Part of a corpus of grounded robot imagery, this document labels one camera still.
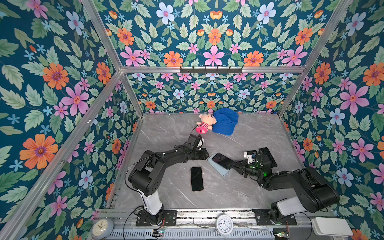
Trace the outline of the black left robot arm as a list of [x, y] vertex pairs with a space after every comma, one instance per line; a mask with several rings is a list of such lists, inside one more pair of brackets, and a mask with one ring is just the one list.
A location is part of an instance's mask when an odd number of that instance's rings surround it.
[[132, 189], [140, 194], [144, 204], [144, 209], [139, 213], [140, 219], [137, 220], [139, 226], [158, 226], [166, 221], [166, 211], [158, 193], [166, 169], [179, 163], [206, 160], [209, 153], [203, 144], [202, 136], [191, 134], [185, 143], [176, 145], [172, 150], [145, 151], [132, 165], [132, 171], [127, 171]]

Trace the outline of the light blue phone case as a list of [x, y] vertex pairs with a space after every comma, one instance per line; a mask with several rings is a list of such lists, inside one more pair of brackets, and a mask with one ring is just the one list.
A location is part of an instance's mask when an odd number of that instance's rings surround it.
[[220, 175], [225, 176], [225, 175], [227, 175], [227, 174], [230, 172], [230, 170], [225, 169], [224, 167], [220, 166], [218, 163], [216, 163], [216, 162], [213, 161], [213, 158], [214, 158], [216, 155], [217, 155], [217, 154], [214, 154], [214, 155], [208, 157], [208, 158], [207, 158], [207, 161], [208, 161], [208, 162], [209, 162], [209, 163], [216, 169], [216, 171], [217, 171]]

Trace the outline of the blue-edged smartphone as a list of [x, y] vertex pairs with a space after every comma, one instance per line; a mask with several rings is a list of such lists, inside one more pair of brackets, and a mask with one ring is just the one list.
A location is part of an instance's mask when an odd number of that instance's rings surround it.
[[215, 156], [213, 157], [213, 162], [220, 165], [221, 167], [223, 167], [224, 169], [226, 170], [230, 170], [232, 168], [232, 164], [233, 164], [233, 160], [231, 160], [230, 158], [226, 157], [225, 155], [221, 154], [221, 153], [217, 153], [215, 154]]

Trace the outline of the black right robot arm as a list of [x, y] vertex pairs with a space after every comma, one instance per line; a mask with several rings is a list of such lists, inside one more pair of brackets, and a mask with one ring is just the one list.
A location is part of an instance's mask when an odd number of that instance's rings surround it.
[[258, 152], [247, 155], [243, 161], [231, 163], [240, 175], [255, 177], [259, 187], [267, 191], [292, 189], [295, 196], [271, 204], [266, 218], [272, 224], [287, 223], [298, 213], [316, 213], [339, 202], [340, 194], [327, 180], [311, 167], [273, 172], [277, 163], [272, 156]]

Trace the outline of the purple-edged smartphone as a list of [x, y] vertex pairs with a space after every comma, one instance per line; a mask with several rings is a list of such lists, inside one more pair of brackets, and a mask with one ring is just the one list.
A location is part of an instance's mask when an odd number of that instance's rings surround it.
[[203, 172], [201, 167], [192, 167], [191, 174], [191, 190], [199, 192], [204, 190]]

